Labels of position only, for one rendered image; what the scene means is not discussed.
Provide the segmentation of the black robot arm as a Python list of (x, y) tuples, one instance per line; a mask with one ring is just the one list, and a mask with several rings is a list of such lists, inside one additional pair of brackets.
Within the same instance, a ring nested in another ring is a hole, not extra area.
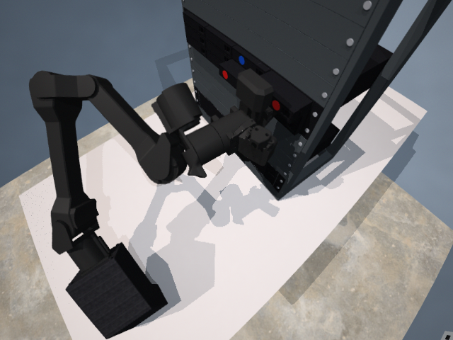
[[(76, 119), (82, 101), (90, 101), (124, 137), (154, 183), (174, 181), (187, 165), (189, 176), (206, 178), (202, 165), (224, 153), (222, 140), (211, 125), (185, 135), (184, 132), (200, 124), (202, 115), (186, 83), (168, 87), (152, 103), (166, 130), (160, 135), (105, 78), (39, 71), (30, 79), (29, 90), (34, 109), (45, 121), (57, 194), (51, 209), (52, 249), (59, 255), (67, 251), (81, 276), (110, 257), (110, 248), (95, 233), (100, 228), (96, 199), (84, 193), (82, 183), (76, 137)], [(231, 142), (236, 141), (236, 146), (231, 154), (240, 152), (261, 166), (266, 165), (277, 145), (271, 131), (256, 126), (252, 118), (233, 134)], [(83, 235), (72, 240), (81, 233)]]

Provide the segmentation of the black server rack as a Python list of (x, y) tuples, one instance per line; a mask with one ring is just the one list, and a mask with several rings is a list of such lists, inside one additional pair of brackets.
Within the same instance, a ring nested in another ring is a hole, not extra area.
[[(378, 43), (403, 0), (181, 1), (208, 123), (239, 109), (240, 72), (251, 68), (273, 87), (277, 115), (265, 129), (275, 152), (265, 166), (238, 157), (280, 200), (334, 158), (452, 0), (428, 0), (394, 53)], [(340, 107), (368, 89), (340, 131)]]

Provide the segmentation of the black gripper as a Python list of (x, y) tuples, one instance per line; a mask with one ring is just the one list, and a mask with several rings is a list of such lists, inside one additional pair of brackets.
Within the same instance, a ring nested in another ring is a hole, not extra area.
[(219, 134), (224, 153), (231, 155), (231, 149), (236, 146), (236, 141), (231, 142), (231, 137), (244, 122), (252, 118), (256, 125), (265, 128), (277, 115), (269, 106), (273, 93), (273, 87), (252, 69), (239, 73), (236, 85), (236, 96), (241, 100), (239, 109), (236, 106), (231, 107), (230, 114), (222, 118), (213, 115), (211, 123), (208, 124)]

